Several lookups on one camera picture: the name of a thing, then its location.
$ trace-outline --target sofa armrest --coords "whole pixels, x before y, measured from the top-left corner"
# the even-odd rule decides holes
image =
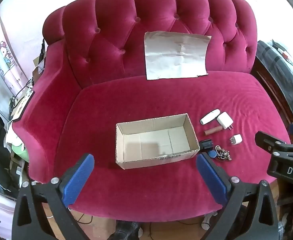
[[[46,183],[54,177],[56,150],[63,126],[80,93],[65,51],[64,40],[48,46],[45,70],[14,132],[29,152],[29,175]]]

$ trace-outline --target metal chain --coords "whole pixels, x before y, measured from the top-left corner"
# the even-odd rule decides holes
[[[220,159],[220,160],[222,160],[222,161],[224,161],[225,159],[227,159],[227,160],[232,160],[232,158],[231,158],[231,156],[230,156],[230,151],[226,151],[226,150],[224,150],[223,148],[221,148],[219,145],[217,145],[216,147],[215,147],[215,151],[216,151],[216,155],[217,155],[217,157]]]

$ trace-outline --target white cloth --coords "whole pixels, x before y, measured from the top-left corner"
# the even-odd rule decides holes
[[[211,36],[174,32],[144,35],[146,77],[188,78],[204,76],[205,54]]]
[[[5,136],[5,142],[11,143],[16,147],[20,146],[23,143],[19,136],[17,136],[16,133],[13,131],[12,122],[10,123],[10,126],[8,128],[8,133]]]

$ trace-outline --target open cardboard box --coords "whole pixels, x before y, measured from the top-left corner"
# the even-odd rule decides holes
[[[188,114],[116,125],[116,163],[123,169],[177,162],[199,150]]]

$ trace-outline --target pink velvet sofa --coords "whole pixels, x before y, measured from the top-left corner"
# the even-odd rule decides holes
[[[210,35],[207,76],[147,80],[144,33]],[[45,70],[13,129],[25,143],[30,176],[48,182],[84,153],[95,168],[72,206],[94,216],[133,221],[180,220],[221,208],[195,159],[123,170],[115,163],[115,125],[188,113],[200,140],[230,151],[216,162],[244,182],[272,182],[270,156],[254,143],[262,130],[289,142],[271,99],[250,74],[257,45],[256,21],[244,0],[76,0],[51,13],[43,26]],[[199,120],[226,111],[232,130],[204,136],[218,125]],[[230,138],[243,142],[232,146]]]

